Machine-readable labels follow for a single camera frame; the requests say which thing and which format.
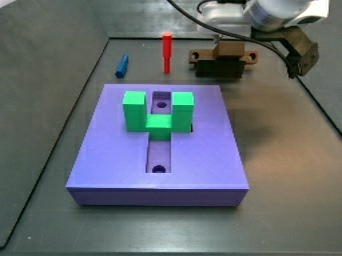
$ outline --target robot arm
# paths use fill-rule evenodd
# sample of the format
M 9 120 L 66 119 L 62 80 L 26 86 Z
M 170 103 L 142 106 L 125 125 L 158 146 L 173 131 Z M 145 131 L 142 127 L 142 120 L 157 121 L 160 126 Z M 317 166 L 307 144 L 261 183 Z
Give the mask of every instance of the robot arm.
M 173 0 L 166 1 L 198 25 L 198 32 L 237 38 L 272 51 L 285 64 L 289 78 L 304 76 L 315 65 L 317 44 L 293 25 L 323 20 L 328 14 L 328 0 L 204 0 L 197 18 Z M 264 43 L 269 41 L 283 44 L 287 56 Z
M 249 26 L 272 32 L 281 28 L 321 21 L 328 14 L 328 0 L 210 1 L 201 5 L 197 19 L 228 32 L 244 34 Z

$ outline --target purple base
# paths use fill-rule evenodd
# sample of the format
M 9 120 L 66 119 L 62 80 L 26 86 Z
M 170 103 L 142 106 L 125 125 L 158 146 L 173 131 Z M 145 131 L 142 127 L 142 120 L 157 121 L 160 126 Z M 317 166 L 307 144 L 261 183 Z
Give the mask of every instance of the purple base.
M 148 133 L 126 133 L 125 91 L 189 91 L 193 132 L 172 133 L 170 173 L 146 173 Z M 66 183 L 84 205 L 237 206 L 248 191 L 217 86 L 105 85 Z

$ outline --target green block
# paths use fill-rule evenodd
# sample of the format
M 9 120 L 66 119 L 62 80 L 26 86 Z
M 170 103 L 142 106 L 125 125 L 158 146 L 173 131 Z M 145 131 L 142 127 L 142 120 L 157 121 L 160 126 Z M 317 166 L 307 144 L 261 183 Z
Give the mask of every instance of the green block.
M 190 132 L 193 106 L 192 92 L 172 93 L 172 132 Z
M 170 115 L 146 115 L 145 131 L 150 140 L 170 140 Z
M 172 132 L 190 132 L 192 112 L 172 113 Z
M 145 131 L 145 92 L 126 91 L 122 98 L 125 128 L 128 132 Z
M 192 108 L 194 106 L 194 98 L 192 92 L 172 92 L 172 107 L 182 106 Z
M 144 105 L 145 92 L 126 91 L 122 97 L 122 105 Z

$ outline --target wire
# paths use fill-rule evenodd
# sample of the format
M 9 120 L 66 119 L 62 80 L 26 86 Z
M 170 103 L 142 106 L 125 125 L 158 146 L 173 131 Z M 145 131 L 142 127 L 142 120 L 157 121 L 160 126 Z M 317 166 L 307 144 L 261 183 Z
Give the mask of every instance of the wire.
M 201 21 L 198 21 L 193 16 L 190 16 L 180 7 L 178 5 L 173 2 L 173 0 L 166 0 L 166 2 L 173 6 L 173 8 L 192 21 L 194 22 L 198 26 L 201 26 L 202 28 L 213 31 L 214 33 L 217 34 L 221 34 L 224 36 L 229 36 L 229 37 L 233 37 L 233 38 L 237 38 L 240 39 L 241 41 L 246 41 L 246 42 L 251 42 L 251 43 L 255 43 L 260 46 L 263 46 L 264 48 L 267 48 L 269 51 L 272 51 L 277 56 L 279 58 L 281 59 L 281 61 L 284 62 L 285 64 L 285 67 L 287 67 L 287 74 L 288 74 L 288 77 L 289 78 L 293 78 L 296 77 L 296 74 L 295 74 L 295 67 L 292 66 L 292 64 L 289 63 L 289 61 L 285 59 L 284 55 L 280 53 L 280 51 L 277 49 L 275 49 L 272 46 L 269 46 L 267 43 L 256 40 L 256 39 L 252 39 L 249 37 L 245 37 L 245 36 L 241 36 L 238 34 L 234 34 L 234 33 L 230 33 L 230 32 L 226 32 L 226 31 L 222 31 L 209 25 L 206 25 L 205 23 L 202 23 Z
M 202 1 L 200 1 L 198 4 L 197 4 L 197 7 L 196 7 L 197 13 L 201 14 L 200 6 L 201 6 L 202 4 L 205 4 L 205 3 L 208 3 L 208 2 L 216 2 L 216 0 L 202 0 Z
M 312 99 L 312 101 L 313 101 L 316 107 L 317 107 L 319 110 L 321 111 L 321 113 L 323 113 L 323 115 L 324 115 L 324 118 L 327 119 L 327 121 L 329 122 L 331 126 L 333 127 L 333 129 L 335 129 L 335 131 L 336 131 L 339 137 L 342 137 L 342 130 L 337 128 L 336 123 L 333 122 L 332 118 L 329 117 L 328 113 L 325 112 L 323 106 L 320 105 L 320 103 L 319 103 L 316 97 L 313 96 L 313 94 L 311 93 L 311 91 L 309 91 L 308 87 L 305 86 L 303 80 L 301 80 L 299 77 L 296 77 L 296 80 L 297 80 L 297 82 L 300 83 L 300 85 L 301 85 L 304 91 L 307 92 L 308 96 L 311 97 L 311 99 Z

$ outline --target red peg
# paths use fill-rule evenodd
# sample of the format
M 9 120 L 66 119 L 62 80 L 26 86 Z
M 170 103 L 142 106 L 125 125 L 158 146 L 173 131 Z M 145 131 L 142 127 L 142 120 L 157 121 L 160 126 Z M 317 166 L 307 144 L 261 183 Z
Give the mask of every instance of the red peg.
M 162 34 L 162 57 L 164 57 L 164 74 L 169 74 L 169 59 L 172 55 L 172 34 Z

